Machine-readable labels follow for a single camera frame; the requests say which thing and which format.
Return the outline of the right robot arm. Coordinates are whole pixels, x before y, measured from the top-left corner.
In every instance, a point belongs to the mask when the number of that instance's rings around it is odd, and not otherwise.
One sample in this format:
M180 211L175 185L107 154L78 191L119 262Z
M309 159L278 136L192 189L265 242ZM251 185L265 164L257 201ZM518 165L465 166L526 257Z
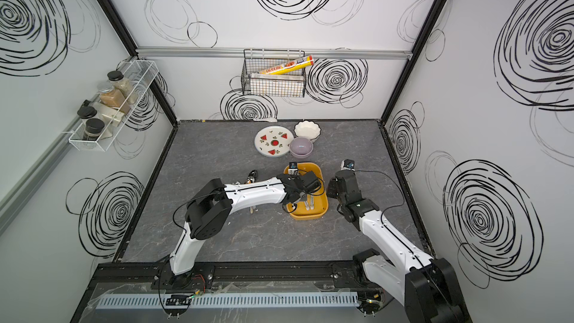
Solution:
M355 171L336 172L327 195L337 199L345 219L377 245L377 250L356 256L361 271L404 307L410 322L472 321L450 262L425 253L399 232L363 197Z

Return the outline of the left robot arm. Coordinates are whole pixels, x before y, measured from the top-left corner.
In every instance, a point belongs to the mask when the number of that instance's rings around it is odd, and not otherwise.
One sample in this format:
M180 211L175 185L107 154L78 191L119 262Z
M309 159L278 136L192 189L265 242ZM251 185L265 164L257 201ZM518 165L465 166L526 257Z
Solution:
M322 187L312 172L302 175L279 174L265 181L224 184L209 181L186 205L182 234L170 254L170 269L175 276L190 272L206 240L220 233L234 212L263 204L279 204L283 209L296 208L305 196Z

